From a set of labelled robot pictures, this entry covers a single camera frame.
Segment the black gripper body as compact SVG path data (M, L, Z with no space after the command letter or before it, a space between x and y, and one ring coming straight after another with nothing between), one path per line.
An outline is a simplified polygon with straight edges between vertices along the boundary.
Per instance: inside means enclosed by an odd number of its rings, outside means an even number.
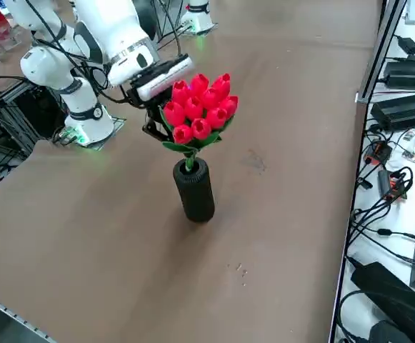
M172 97L172 87L190 73L189 55L181 55L170 61L160 61L129 81L124 91L125 99L138 109L145 109L151 118L159 120L160 107Z

